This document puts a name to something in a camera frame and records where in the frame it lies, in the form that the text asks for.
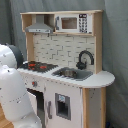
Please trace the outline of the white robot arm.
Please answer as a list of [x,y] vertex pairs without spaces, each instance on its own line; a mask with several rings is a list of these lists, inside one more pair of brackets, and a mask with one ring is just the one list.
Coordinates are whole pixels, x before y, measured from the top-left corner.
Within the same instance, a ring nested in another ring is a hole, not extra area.
[[42,128],[17,71],[22,64],[23,55],[17,47],[0,44],[0,103],[6,119],[13,123],[14,128]]

